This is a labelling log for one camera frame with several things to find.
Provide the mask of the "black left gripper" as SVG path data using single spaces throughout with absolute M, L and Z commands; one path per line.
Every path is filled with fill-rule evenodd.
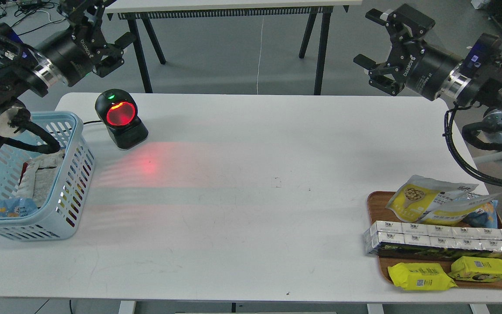
M 126 32 L 114 43 L 105 40 L 101 30 L 103 14 L 115 0 L 60 0 L 58 13 L 70 24 L 36 46 L 36 50 L 61 73 L 71 87 L 95 69 L 106 77 L 124 64 L 124 49 L 137 40 Z

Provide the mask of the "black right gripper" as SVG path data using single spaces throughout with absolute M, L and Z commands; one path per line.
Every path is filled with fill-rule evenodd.
M 363 54 L 354 57 L 355 64 L 367 71 L 369 85 L 391 96 L 407 87 L 431 101 L 436 99 L 461 58 L 425 41 L 435 21 L 408 4 L 386 12 L 373 8 L 365 18 L 384 26 L 392 44 L 388 62 L 377 64 Z

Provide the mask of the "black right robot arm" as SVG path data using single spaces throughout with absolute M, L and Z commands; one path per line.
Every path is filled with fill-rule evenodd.
M 425 41 L 435 21 L 408 4 L 396 10 L 371 9 L 366 18 L 385 27 L 392 44 L 387 61 L 377 63 L 359 54 L 354 62 L 369 76 L 369 85 L 396 96 L 404 88 L 434 101 L 446 96 L 453 108 L 444 116 L 444 138 L 453 159 L 468 175 L 502 187 L 502 179 L 492 177 L 463 159 L 455 147 L 452 125 L 460 110 L 475 103 L 487 107 L 482 120 L 464 125 L 464 141 L 480 150 L 502 151 L 502 55 L 501 41 L 482 34 L 464 58 Z

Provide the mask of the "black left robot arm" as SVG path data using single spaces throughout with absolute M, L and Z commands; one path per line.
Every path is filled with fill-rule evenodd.
M 47 38 L 38 47 L 24 43 L 7 24 L 0 24 L 0 148 L 3 145 L 53 154 L 61 145 L 35 124 L 19 100 L 26 91 L 44 97 L 62 81 L 71 87 L 95 73 L 105 77 L 124 64 L 123 51 L 137 40 L 126 32 L 107 42 L 101 30 L 104 11 L 111 0 L 61 0 L 58 13 L 68 28 Z

